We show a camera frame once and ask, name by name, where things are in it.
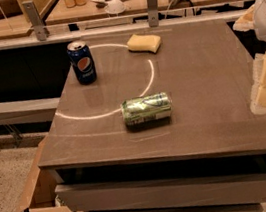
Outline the green soda can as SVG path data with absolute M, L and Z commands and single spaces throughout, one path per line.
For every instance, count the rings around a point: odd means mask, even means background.
M 121 110 L 127 126 L 161 120 L 172 114 L 171 100 L 165 92 L 125 100 Z

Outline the blue Pepsi can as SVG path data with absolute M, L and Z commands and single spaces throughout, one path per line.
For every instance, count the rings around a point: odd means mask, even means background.
M 97 79 L 94 60 L 85 41 L 76 40 L 67 46 L 71 66 L 80 84 L 91 84 Z

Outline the yellow sponge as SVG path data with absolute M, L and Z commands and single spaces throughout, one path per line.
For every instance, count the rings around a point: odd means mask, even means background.
M 158 35 L 132 35 L 127 41 L 130 51 L 152 52 L 156 53 L 162 40 Z

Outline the grey drawer cabinet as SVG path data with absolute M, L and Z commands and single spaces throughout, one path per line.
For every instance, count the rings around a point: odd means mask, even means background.
M 97 80 L 68 76 L 39 165 L 82 212 L 260 212 L 266 115 L 250 107 L 252 58 L 226 22 L 157 30 L 156 53 L 127 32 L 87 41 Z M 125 125 L 121 105 L 165 92 L 170 117 Z

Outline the white bowl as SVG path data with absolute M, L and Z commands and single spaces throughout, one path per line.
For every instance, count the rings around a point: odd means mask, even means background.
M 107 14 L 121 14 L 126 10 L 125 4 L 121 0 L 110 0 L 105 6 L 105 11 Z

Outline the metal bracket right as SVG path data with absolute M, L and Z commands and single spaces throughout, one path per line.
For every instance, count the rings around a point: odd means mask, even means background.
M 159 25 L 158 0 L 147 0 L 148 23 L 150 27 Z

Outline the metal bracket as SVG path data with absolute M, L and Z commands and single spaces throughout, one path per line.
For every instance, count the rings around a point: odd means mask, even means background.
M 48 38 L 48 31 L 46 29 L 45 23 L 38 13 L 37 8 L 35 7 L 35 3 L 32 0 L 24 1 L 23 8 L 25 9 L 29 20 L 31 21 L 36 38 L 39 41 L 46 41 L 46 39 Z
M 148 23 L 150 27 L 159 25 L 158 0 L 147 0 Z

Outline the metal bracket middle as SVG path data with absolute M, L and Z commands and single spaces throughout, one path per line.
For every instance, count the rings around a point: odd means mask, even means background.
M 39 41 L 46 41 L 46 39 L 48 38 L 48 31 L 46 29 L 45 23 L 38 13 L 37 8 L 35 7 L 35 3 L 32 0 L 24 1 L 23 8 L 25 9 L 29 20 L 31 21 L 36 38 Z

